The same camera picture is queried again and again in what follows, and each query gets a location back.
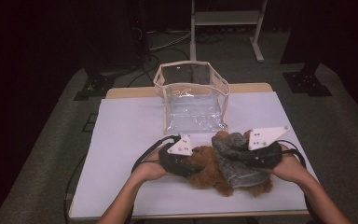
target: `clear plastic bag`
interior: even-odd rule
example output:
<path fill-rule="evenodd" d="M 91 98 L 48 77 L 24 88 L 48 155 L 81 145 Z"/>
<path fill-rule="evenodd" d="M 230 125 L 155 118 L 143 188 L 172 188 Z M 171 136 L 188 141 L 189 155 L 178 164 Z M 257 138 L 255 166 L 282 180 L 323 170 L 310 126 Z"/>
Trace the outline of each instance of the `clear plastic bag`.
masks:
<path fill-rule="evenodd" d="M 164 133 L 215 133 L 225 130 L 229 85 L 209 63 L 165 63 L 154 79 L 164 99 Z"/>

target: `white shelf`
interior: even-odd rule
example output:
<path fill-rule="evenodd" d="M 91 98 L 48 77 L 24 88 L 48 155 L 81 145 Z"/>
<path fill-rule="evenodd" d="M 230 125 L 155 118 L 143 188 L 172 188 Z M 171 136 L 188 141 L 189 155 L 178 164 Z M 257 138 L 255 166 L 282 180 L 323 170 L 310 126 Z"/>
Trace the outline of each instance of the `white shelf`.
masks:
<path fill-rule="evenodd" d="M 195 25 L 257 24 L 259 14 L 259 10 L 196 12 Z"/>

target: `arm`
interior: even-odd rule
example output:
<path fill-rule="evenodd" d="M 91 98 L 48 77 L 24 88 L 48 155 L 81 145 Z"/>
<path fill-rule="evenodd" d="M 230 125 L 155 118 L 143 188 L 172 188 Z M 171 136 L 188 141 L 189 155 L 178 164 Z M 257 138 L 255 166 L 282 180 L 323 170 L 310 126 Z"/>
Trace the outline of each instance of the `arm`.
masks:
<path fill-rule="evenodd" d="M 293 155 L 284 154 L 281 163 L 272 171 L 280 179 L 294 182 L 304 191 L 310 206 L 325 223 L 350 223 L 338 210 L 319 182 L 301 165 Z"/>
<path fill-rule="evenodd" d="M 158 159 L 158 149 L 154 150 L 145 161 L 154 161 Z M 159 179 L 168 175 L 165 170 L 157 163 L 141 163 L 130 175 L 117 197 L 103 213 L 98 221 L 99 224 L 123 224 L 130 212 L 139 188 L 148 180 Z"/>

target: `dark background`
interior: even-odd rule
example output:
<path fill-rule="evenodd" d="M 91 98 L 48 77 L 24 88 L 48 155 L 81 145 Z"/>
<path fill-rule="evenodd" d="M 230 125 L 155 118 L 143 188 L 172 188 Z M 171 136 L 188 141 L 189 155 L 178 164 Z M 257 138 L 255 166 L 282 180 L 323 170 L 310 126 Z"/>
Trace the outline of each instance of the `dark background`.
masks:
<path fill-rule="evenodd" d="M 133 43 L 131 27 L 164 31 L 190 26 L 189 0 L 95 2 L 0 0 L 0 206 L 85 59 L 138 66 L 146 52 L 142 43 Z M 145 6 L 143 17 L 139 3 Z M 198 0 L 197 8 L 238 10 L 258 4 Z M 358 103 L 358 2 L 269 0 L 263 30 L 289 28 L 282 63 L 303 63 L 312 52 L 338 73 Z"/>

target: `stuffed animal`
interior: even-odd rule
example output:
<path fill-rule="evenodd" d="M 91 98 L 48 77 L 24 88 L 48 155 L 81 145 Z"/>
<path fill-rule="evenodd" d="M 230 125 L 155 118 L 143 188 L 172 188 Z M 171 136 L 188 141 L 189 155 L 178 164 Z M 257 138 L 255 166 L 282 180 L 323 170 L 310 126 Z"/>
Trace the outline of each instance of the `stuffed animal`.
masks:
<path fill-rule="evenodd" d="M 249 132 L 241 134 L 220 131 L 212 138 L 212 145 L 217 151 L 219 168 L 231 187 L 246 189 L 257 197 L 271 191 L 270 174 L 248 167 L 243 161 L 232 160 L 247 150 L 248 141 Z"/>
<path fill-rule="evenodd" d="M 245 137 L 246 134 L 221 131 L 213 137 L 213 147 L 195 147 L 193 154 L 185 159 L 185 163 L 203 169 L 186 176 L 188 183 L 200 189 L 213 186 L 226 197 L 231 196 L 234 189 L 248 190 L 255 197 L 270 192 L 270 174 L 249 168 L 242 161 L 232 161 L 225 156 L 243 148 L 249 138 Z"/>
<path fill-rule="evenodd" d="M 193 154 L 187 157 L 186 162 L 190 166 L 203 167 L 200 172 L 186 177 L 190 185 L 200 189 L 214 186 L 220 194 L 226 197 L 232 195 L 234 189 L 228 184 L 220 172 L 213 147 L 195 147 Z"/>

